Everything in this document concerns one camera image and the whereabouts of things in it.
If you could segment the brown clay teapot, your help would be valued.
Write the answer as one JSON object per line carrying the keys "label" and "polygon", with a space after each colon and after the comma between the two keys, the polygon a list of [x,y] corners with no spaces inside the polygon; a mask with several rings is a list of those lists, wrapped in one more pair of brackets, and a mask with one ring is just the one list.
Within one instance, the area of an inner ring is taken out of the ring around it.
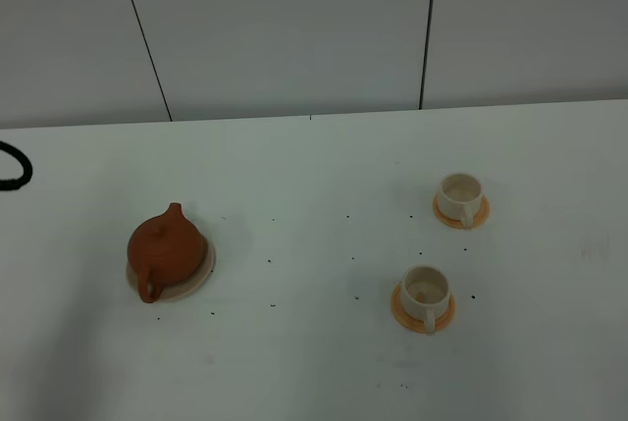
{"label": "brown clay teapot", "polygon": [[127,249],[140,299],[153,303],[165,288],[189,280],[206,252],[205,237],[184,215],[180,203],[171,203],[163,214],[143,222],[132,233]]}

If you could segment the beige round teapot coaster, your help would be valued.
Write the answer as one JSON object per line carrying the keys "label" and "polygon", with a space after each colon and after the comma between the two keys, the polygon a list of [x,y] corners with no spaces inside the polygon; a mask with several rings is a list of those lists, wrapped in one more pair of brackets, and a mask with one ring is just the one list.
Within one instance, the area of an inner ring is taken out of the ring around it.
{"label": "beige round teapot coaster", "polygon": [[[203,286],[209,279],[215,266],[215,251],[212,244],[205,238],[194,238],[191,242],[186,239],[139,239],[131,237],[127,248],[128,263],[126,268],[127,281],[129,286],[140,296],[144,303],[173,302],[175,300],[190,296]],[[185,280],[172,282],[170,285],[161,287],[161,293],[156,299],[151,299],[152,284],[148,281],[148,292],[144,294],[148,299],[142,297],[138,276],[132,266],[135,257],[164,258],[169,265],[166,269],[169,276],[182,274],[183,270],[191,269],[191,258],[198,258],[198,265],[193,271],[187,274]]]}

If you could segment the far white teacup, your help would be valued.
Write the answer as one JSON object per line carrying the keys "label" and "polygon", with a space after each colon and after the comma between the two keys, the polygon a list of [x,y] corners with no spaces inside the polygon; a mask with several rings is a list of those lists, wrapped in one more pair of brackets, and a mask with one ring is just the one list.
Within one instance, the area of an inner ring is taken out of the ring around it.
{"label": "far white teacup", "polygon": [[437,193],[437,206],[446,218],[469,229],[480,211],[483,198],[482,185],[477,178],[470,174],[455,173],[442,179]]}

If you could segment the white teacup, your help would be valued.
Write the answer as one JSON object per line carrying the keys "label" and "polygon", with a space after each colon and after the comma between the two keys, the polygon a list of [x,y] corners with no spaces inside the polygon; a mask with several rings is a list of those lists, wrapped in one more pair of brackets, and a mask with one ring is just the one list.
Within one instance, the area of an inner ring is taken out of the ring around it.
{"label": "white teacup", "polygon": [[437,268],[414,266],[401,279],[401,308],[408,316],[421,322],[428,334],[437,331],[437,323],[448,311],[450,297],[448,279]]}
{"label": "white teacup", "polygon": [[455,173],[442,179],[437,193],[437,206],[446,218],[469,229],[480,211],[483,198],[482,185],[477,178],[470,174]]}

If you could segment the near white teacup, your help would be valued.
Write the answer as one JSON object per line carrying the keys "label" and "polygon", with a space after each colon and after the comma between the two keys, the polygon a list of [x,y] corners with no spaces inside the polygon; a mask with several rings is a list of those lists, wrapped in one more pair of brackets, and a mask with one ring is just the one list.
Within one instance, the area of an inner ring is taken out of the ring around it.
{"label": "near white teacup", "polygon": [[437,323],[448,311],[450,297],[448,279],[437,268],[414,266],[401,279],[401,308],[408,316],[421,322],[428,334],[437,331]]}

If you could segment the near orange cup coaster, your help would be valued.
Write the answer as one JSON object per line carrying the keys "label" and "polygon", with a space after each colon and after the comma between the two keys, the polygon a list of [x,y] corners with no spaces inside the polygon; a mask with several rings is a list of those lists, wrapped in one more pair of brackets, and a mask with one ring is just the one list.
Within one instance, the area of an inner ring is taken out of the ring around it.
{"label": "near orange cup coaster", "polygon": [[443,331],[453,320],[455,316],[455,298],[453,295],[449,297],[446,312],[435,320],[435,330],[429,332],[421,320],[414,319],[402,308],[400,302],[401,283],[397,283],[391,296],[391,312],[394,319],[404,328],[414,333],[423,335],[432,335]]}

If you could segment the orange cup coaster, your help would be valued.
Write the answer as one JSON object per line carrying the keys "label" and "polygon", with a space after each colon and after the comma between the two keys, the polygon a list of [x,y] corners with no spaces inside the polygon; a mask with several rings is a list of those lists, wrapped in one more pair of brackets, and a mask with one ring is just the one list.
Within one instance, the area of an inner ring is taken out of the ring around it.
{"label": "orange cup coaster", "polygon": [[402,308],[400,302],[401,283],[397,283],[391,296],[391,312],[394,319],[404,328],[414,333],[423,335],[432,335],[443,331],[453,320],[455,316],[455,298],[453,295],[449,297],[446,312],[435,320],[435,330],[429,332],[421,320],[414,319]]}
{"label": "orange cup coaster", "polygon": [[472,230],[481,227],[490,217],[491,207],[489,200],[484,197],[482,199],[480,209],[477,214],[473,218],[472,225],[470,227],[465,227],[461,221],[453,220],[444,215],[438,206],[438,197],[435,195],[433,199],[433,213],[436,218],[443,223],[444,225],[458,230]]}

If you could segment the far orange cup coaster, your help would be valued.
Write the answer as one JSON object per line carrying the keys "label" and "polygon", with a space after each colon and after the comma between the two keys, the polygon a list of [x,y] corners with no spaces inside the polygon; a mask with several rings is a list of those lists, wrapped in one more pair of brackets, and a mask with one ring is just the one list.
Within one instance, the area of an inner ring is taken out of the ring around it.
{"label": "far orange cup coaster", "polygon": [[482,199],[480,209],[477,214],[473,218],[472,225],[470,227],[465,227],[461,221],[453,220],[444,215],[438,206],[438,197],[435,195],[433,199],[433,213],[436,218],[443,223],[444,225],[458,230],[472,230],[481,227],[490,217],[491,207],[489,200],[484,197]]}

